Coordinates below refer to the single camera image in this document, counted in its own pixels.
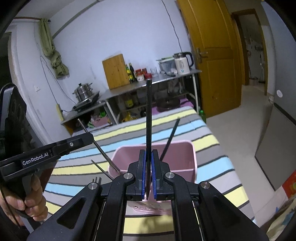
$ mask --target electric kettle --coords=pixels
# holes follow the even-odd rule
[[[186,55],[190,56],[191,65],[189,65],[189,61],[188,61],[188,58],[186,57]],[[193,56],[190,52],[175,53],[174,59],[175,59],[178,74],[190,73],[190,67],[192,67],[194,64]]]

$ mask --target wall socket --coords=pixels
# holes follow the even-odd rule
[[[34,85],[34,89],[36,92],[40,90],[40,88],[37,85]]]

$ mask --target blue gripper pad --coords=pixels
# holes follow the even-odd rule
[[[146,181],[146,151],[145,151],[144,160],[143,160],[142,199],[144,199],[144,195],[145,195],[145,181]]]
[[[156,200],[156,175],[155,175],[155,165],[154,165],[154,156],[153,152],[151,153],[151,171],[152,171],[152,186],[153,186],[153,196]]]

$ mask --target wooden door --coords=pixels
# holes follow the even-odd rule
[[[223,0],[177,0],[200,73],[207,117],[240,105],[242,78],[235,32]]]

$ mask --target pot handle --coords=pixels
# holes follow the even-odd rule
[[[188,61],[188,65],[189,65],[189,68],[191,68],[193,65],[194,65],[194,60],[193,60],[193,56],[190,52],[183,52],[183,54],[186,56],[186,55],[190,55],[190,59],[191,59],[191,65],[189,65],[189,61],[188,61],[188,58],[187,58],[187,61]]]

